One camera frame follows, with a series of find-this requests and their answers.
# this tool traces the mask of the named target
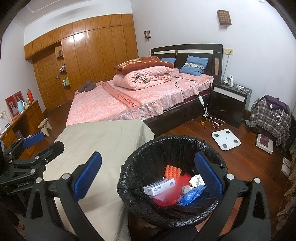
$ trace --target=red thermos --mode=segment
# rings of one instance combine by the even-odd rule
[[[30,90],[28,90],[28,98],[31,102],[34,101],[33,96],[32,96],[32,92]]]

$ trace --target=trash can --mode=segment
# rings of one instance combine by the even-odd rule
[[[206,190],[196,206],[177,204],[160,207],[146,194],[143,187],[163,178],[167,165],[182,169],[181,176],[196,175],[194,155],[203,151],[210,162],[227,173],[221,155],[205,141],[189,136],[166,136],[147,142],[133,152],[121,166],[117,192],[128,210],[142,220],[160,227],[195,226],[203,222],[216,208],[218,201]]]

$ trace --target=wooden stool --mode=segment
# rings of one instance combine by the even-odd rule
[[[38,126],[38,128],[40,128],[40,130],[47,136],[49,136],[47,128],[52,130],[51,125],[48,123],[47,118],[45,118],[43,121],[41,121],[40,125]]]

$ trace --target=blue gripper pad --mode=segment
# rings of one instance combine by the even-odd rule
[[[37,134],[24,140],[22,146],[24,148],[30,148],[31,146],[41,142],[44,139],[45,135],[43,132],[38,132]]]
[[[102,165],[102,156],[99,152],[94,152],[85,164],[86,167],[73,185],[73,199],[78,202],[83,199],[89,190],[94,178]]]
[[[223,199],[223,184],[212,169],[208,158],[203,153],[198,152],[195,154],[194,163],[211,196],[221,201]]]

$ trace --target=wooden wardrobe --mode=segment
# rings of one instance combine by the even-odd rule
[[[57,57],[55,48],[61,48]],[[50,111],[72,101],[87,80],[108,81],[114,66],[138,57],[132,14],[104,15],[73,22],[46,33],[25,46],[37,84]],[[65,71],[59,72],[65,64]],[[70,86],[62,81],[68,77]]]

